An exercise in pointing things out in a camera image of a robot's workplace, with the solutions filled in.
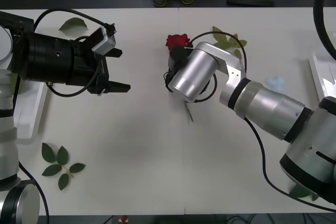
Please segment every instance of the black cable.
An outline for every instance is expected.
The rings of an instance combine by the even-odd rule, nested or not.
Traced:
[[[307,214],[307,217],[312,224],[316,224],[315,221],[313,220],[313,218],[309,214]]]
[[[253,215],[251,215],[251,216],[247,219],[247,223],[248,223],[248,224],[251,224],[253,218],[254,218],[256,215],[257,215],[257,214],[253,214]]]
[[[321,217],[321,218],[323,218],[323,219],[325,219],[325,220],[328,220],[328,221],[330,221],[330,222],[336,223],[336,220],[331,219],[331,218],[329,218],[329,217],[327,217],[327,216],[324,216],[324,215],[321,215],[321,214],[312,214],[312,215],[316,215],[316,216],[319,216],[319,217]]]
[[[30,179],[35,181],[35,186],[37,190],[39,191],[39,193],[41,194],[41,198],[44,204],[44,209],[46,211],[46,223],[49,224],[49,208],[48,208],[46,196],[44,195],[42,188],[40,187],[36,179],[29,173],[29,171],[26,170],[26,168],[23,167],[23,165],[20,162],[19,162],[19,167]]]
[[[194,103],[205,102],[205,101],[209,100],[216,93],[217,86],[218,86],[218,81],[217,81],[217,77],[216,77],[215,73],[214,73],[214,81],[215,81],[215,86],[214,86],[214,89],[211,92],[211,94],[208,97],[204,98],[204,99],[195,100]]]
[[[203,34],[200,34],[200,35],[197,35],[195,38],[193,38],[191,41],[190,41],[190,44],[192,44],[196,39],[202,37],[202,36],[205,36],[205,35],[208,35],[208,34],[224,34],[224,35],[227,35],[233,39],[235,39],[238,44],[240,45],[242,51],[243,51],[243,55],[244,55],[244,70],[245,70],[245,73],[247,72],[247,58],[246,58],[246,52],[245,52],[245,49],[244,49],[244,46],[243,44],[240,42],[240,40],[238,38],[236,38],[235,36],[233,36],[232,34],[229,34],[229,33],[226,33],[224,31],[208,31],[206,33],[203,33]]]
[[[234,223],[237,220],[240,220],[240,221],[244,222],[245,224],[247,224],[247,221],[242,216],[239,216],[239,215],[231,216],[230,218],[228,218],[226,223],[229,223],[230,220],[232,220],[231,224]]]
[[[330,56],[336,60],[336,50],[329,39],[329,36],[325,29],[326,27],[324,25],[323,5],[324,0],[314,0],[313,16],[315,28],[322,44],[324,45]]]
[[[21,77],[19,75],[17,75],[16,83],[15,83],[15,90],[14,90],[14,94],[13,94],[13,110],[15,109],[17,95],[19,94],[20,81],[21,81]]]
[[[272,224],[275,224],[275,221],[274,221],[274,219],[272,218],[272,216],[271,216],[270,214],[266,214],[266,215],[267,215],[268,219],[270,220],[270,222],[271,222]]]
[[[75,41],[80,41],[82,39],[87,39],[87,38],[89,38],[89,36],[80,36],[77,39],[75,39]]]
[[[303,217],[303,224],[307,224],[307,219],[306,219],[305,214],[302,214],[302,217]]]
[[[106,224],[107,222],[109,222],[109,220],[113,219],[114,215],[111,215],[103,224]]]
[[[73,13],[73,14],[76,14],[76,15],[81,16],[81,17],[83,17],[83,18],[86,18],[86,19],[88,19],[88,20],[90,20],[90,21],[92,21],[92,22],[95,22],[95,23],[97,23],[97,24],[99,24],[99,25],[105,27],[106,29],[108,29],[108,28],[110,27],[109,24],[104,23],[104,22],[102,22],[102,21],[100,21],[100,20],[98,20],[98,19],[96,19],[96,18],[92,18],[92,17],[90,17],[89,15],[86,15],[86,14],[84,14],[84,13],[80,13],[80,12],[78,12],[78,11],[76,11],[76,10],[72,10],[72,9],[64,9],[64,8],[53,8],[53,9],[48,9],[48,10],[46,10],[45,12],[43,12],[43,13],[37,18],[37,20],[36,20],[36,22],[35,22],[35,24],[34,24],[34,31],[36,30],[36,28],[37,28],[38,24],[41,22],[41,20],[42,20],[47,14],[52,13],[52,12],[66,12],[66,13]]]
[[[250,126],[250,128],[252,129],[253,133],[255,134],[257,140],[258,140],[258,143],[260,145],[260,150],[261,150],[261,157],[262,157],[262,171],[263,171],[263,175],[264,175],[264,178],[266,180],[266,182],[276,191],[278,191],[279,193],[283,194],[283,195],[286,195],[287,197],[289,198],[292,198],[298,202],[301,202],[303,204],[306,204],[308,206],[311,206],[311,207],[316,207],[316,208],[319,208],[319,209],[322,209],[322,210],[325,210],[325,211],[330,211],[330,212],[336,212],[336,209],[332,209],[332,208],[328,208],[328,207],[322,207],[322,206],[319,206],[319,205],[315,205],[313,203],[310,203],[310,202],[306,202],[304,200],[301,200],[301,199],[298,199],[298,198],[294,198],[292,196],[290,196],[288,193],[282,191],[281,189],[279,189],[278,187],[276,187],[268,178],[267,176],[267,172],[266,172],[266,155],[265,155],[265,149],[264,149],[264,145],[262,144],[262,141],[260,139],[260,136],[256,130],[256,128],[254,128],[254,126],[251,124],[251,122],[249,121],[249,119],[247,118],[244,118],[245,122],[247,122],[247,124]]]
[[[101,60],[98,59],[97,68],[96,68],[96,71],[94,72],[91,80],[81,90],[78,90],[75,93],[72,93],[72,94],[62,94],[62,93],[57,92],[55,89],[53,89],[53,87],[51,85],[49,85],[49,84],[47,84],[47,87],[51,90],[52,93],[54,93],[54,94],[56,94],[56,95],[58,95],[60,97],[75,97],[75,96],[77,96],[79,94],[82,94],[84,91],[86,91],[88,89],[88,87],[95,81],[95,79],[97,78],[97,75],[99,73],[100,66],[101,66]]]

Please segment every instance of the white table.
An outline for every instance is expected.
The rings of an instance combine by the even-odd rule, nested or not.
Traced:
[[[36,19],[41,10],[11,13]],[[282,75],[286,94],[313,108],[318,98],[307,57],[323,51],[311,8],[186,8],[82,10],[117,28],[120,59],[109,59],[110,79],[128,83],[126,94],[75,98],[47,97],[39,138],[19,147],[20,160],[42,186],[51,215],[225,214],[318,212],[274,191],[261,172],[261,154],[250,128],[218,101],[226,81],[202,104],[191,104],[189,123],[183,103],[163,83],[169,34],[190,37],[217,26],[248,41],[248,78],[264,83]],[[326,26],[336,30],[336,9],[326,9]],[[37,32],[58,31],[72,14],[49,14]],[[87,21],[90,31],[97,25]],[[211,35],[199,41],[214,42]],[[56,86],[62,92],[73,87]],[[259,130],[270,179],[288,191],[279,160],[286,142]],[[48,166],[41,143],[64,146],[70,162],[85,170],[60,192],[58,176],[42,177]],[[333,207],[322,199],[316,203]]]

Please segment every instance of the red rose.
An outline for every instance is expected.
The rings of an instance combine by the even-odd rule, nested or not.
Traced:
[[[168,35],[166,46],[169,50],[171,50],[173,47],[181,46],[186,47],[189,43],[190,39],[188,38],[187,34],[182,35]]]

